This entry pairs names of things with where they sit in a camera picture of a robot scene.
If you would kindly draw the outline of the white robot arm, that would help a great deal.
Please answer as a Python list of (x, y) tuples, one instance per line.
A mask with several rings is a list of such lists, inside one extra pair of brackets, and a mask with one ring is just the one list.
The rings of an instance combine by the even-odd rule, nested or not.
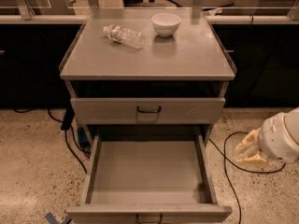
[(242, 164), (293, 164), (299, 158), (299, 108), (280, 112), (249, 132), (233, 151)]

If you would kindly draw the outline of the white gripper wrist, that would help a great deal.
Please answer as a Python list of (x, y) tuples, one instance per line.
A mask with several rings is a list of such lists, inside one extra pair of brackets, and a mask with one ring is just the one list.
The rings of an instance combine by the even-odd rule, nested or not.
[(261, 157), (260, 148), (273, 159), (295, 163), (299, 159), (299, 111), (280, 112), (267, 119), (261, 129), (249, 132), (235, 147), (233, 157), (242, 165), (271, 167), (272, 163)]

